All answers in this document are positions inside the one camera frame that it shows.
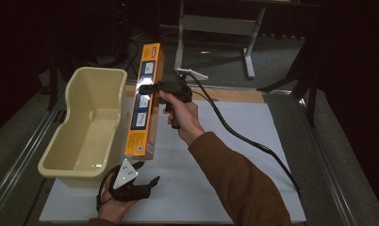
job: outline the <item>person's right hand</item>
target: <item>person's right hand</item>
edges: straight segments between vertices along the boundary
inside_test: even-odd
[[[175,117],[180,125],[178,135],[190,145],[192,141],[205,132],[198,121],[198,105],[194,102],[184,104],[171,93],[162,90],[159,94],[163,100],[169,102],[173,106],[173,110],[168,117],[168,124],[172,124],[173,117]]]

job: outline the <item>person's left hand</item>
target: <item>person's left hand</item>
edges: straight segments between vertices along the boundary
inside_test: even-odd
[[[101,201],[105,203],[102,204],[99,208],[98,218],[106,219],[116,224],[120,224],[128,209],[138,201],[120,202],[112,198],[109,193],[109,184],[113,175],[114,172],[110,173],[105,182],[105,190],[102,193],[101,199]]]

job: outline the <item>white label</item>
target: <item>white label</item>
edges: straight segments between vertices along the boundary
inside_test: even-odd
[[[145,63],[145,73],[154,72],[154,63]]]
[[[139,113],[137,116],[136,126],[145,126],[146,122],[146,113]]]
[[[140,107],[147,107],[148,106],[148,100],[149,100],[149,96],[141,96],[140,97]]]

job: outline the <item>cardboard box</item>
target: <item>cardboard box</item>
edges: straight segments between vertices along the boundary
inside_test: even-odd
[[[155,84],[162,79],[164,53],[159,43],[143,46],[140,71],[134,96],[131,122],[124,154],[135,160],[152,160],[157,136],[158,95],[140,95],[142,85]]]

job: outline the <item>gray floor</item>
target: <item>gray floor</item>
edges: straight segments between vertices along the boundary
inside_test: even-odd
[[[161,43],[166,54],[164,77],[171,79],[174,76],[177,38],[171,30],[163,34]],[[238,88],[261,88],[284,78],[303,44],[302,40],[290,38],[277,40],[260,37],[252,54],[256,79],[249,80],[240,51],[248,40],[232,36],[213,36],[208,39],[205,41],[205,36],[198,33],[186,34],[183,68],[208,75],[209,80],[204,82],[205,85]],[[152,41],[143,35],[135,38],[140,48],[148,42]],[[131,45],[130,50],[134,53],[135,46]],[[136,79],[137,75],[131,69],[127,71],[130,79]],[[291,83],[280,89],[291,90],[293,86],[294,83]],[[307,124],[303,109],[287,95],[269,94],[265,99],[272,111],[290,168],[305,191],[301,201],[307,225],[379,225],[379,203],[324,93],[318,92],[316,128]],[[23,162],[24,172],[13,174],[16,178],[7,181],[14,188],[8,193],[0,192],[5,195],[4,199],[0,199],[0,225],[50,224],[38,222],[41,208],[53,184],[52,179],[43,179],[37,171],[42,155],[38,150],[44,150],[47,142],[29,140],[33,134],[41,132],[36,129],[42,119],[50,114],[46,111],[47,101],[47,96],[34,96],[0,130],[0,185],[5,181],[5,176],[18,169],[13,167],[16,159],[22,159],[20,155],[26,159],[19,162]],[[47,130],[55,131],[58,125],[56,122],[49,123]],[[49,140],[51,136],[50,132],[44,133],[43,140]],[[342,196],[344,202],[337,203],[338,199],[333,196]],[[347,209],[350,214],[342,215]]]

